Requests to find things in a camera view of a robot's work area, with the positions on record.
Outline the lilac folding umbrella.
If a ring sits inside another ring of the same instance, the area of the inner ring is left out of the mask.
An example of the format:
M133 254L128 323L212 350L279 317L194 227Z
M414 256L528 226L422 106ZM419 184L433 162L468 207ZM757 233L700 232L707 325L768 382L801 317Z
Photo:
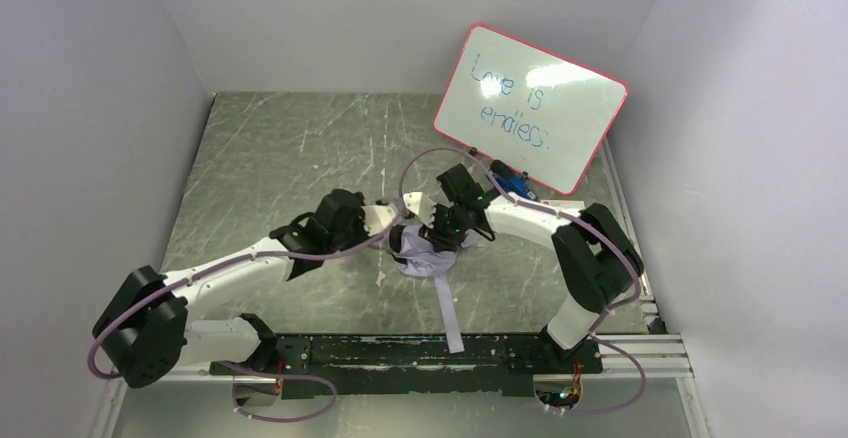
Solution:
M389 250L402 274L430 279L434 283L448 351L451 354L462 353L465 347L447 274L456 264L460 252L473 248L475 244L465 235L458 251L436 251L432 243L419 236L423 230L420 225L396 225L381 245Z

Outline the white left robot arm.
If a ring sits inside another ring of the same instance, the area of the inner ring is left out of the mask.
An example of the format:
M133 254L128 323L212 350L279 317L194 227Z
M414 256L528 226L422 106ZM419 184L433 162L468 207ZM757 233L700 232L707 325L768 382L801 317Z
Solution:
M93 326L90 372L141 388L175 367L202 362L257 372L283 366L277 335L257 315L215 320L209 313L353 254L374 243L397 215L391 203L368 205L359 192L334 189L316 210L241 251L167 273L150 266L133 270Z

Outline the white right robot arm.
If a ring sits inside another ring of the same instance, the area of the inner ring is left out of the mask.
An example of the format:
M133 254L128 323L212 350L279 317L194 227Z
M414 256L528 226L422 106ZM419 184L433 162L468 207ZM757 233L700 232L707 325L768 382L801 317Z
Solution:
M543 331L560 349L576 347L615 305L640 297L643 260L608 207L566 212L498 188L484 190L463 165L437 181L446 204L404 196L435 250L455 251L473 231L489 241L506 234L554 251L567 295Z

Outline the blue black stapler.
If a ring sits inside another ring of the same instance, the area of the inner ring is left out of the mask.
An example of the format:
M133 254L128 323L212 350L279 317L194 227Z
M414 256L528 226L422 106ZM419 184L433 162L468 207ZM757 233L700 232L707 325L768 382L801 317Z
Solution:
M507 192L515 193L516 195L531 200L538 201L538 196L528 187L527 174L517 174L512 168L506 165L501 160L494 160L489 167L490 172L495 177L497 183Z

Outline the white staples box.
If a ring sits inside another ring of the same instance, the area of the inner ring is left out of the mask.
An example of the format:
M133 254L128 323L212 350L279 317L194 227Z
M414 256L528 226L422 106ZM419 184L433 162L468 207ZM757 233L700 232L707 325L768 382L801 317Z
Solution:
M585 203L583 201L573 200L546 199L542 200L541 204L555 208L559 211L564 211L571 215L579 215L585 208Z

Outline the red framed whiteboard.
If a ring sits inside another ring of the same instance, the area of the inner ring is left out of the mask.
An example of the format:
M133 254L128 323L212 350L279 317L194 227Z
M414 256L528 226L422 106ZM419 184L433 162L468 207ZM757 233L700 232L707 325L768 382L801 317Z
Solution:
M475 24L433 127L557 193L572 194L627 95L616 78Z

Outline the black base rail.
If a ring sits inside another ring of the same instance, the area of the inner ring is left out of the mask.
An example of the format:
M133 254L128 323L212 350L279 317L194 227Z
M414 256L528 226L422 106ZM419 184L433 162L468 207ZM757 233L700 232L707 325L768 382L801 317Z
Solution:
M465 334L451 354L437 334L281 334L256 315L260 347L244 367L282 373L283 399L338 395L499 392L531 397L541 375L598 374L599 347L585 339L562 350L544 332Z

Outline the aluminium frame rail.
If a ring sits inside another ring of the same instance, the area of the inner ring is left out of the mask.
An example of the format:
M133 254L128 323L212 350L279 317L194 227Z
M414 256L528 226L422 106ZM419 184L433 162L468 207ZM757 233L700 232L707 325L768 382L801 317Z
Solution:
M547 409L578 414L582 380L608 375L692 379L681 339L648 332L599 335L612 312L641 297L644 265L634 243L601 204L578 211L506 188L500 162L484 189L463 166L438 177L446 196L420 192L369 202L335 189L251 246L168 273L133 270L95 322L93 352L113 377L142 388L174 369L207 364L233 385L263 378L278 391L306 382L309 395L474 393L533 396ZM456 323L447 271L470 233L511 235L553 250L567 290L539 332L464 333ZM244 313L208 312L252 287L286 283L367 249L391 252L412 277L431 278L443 309L442 334L278 333Z

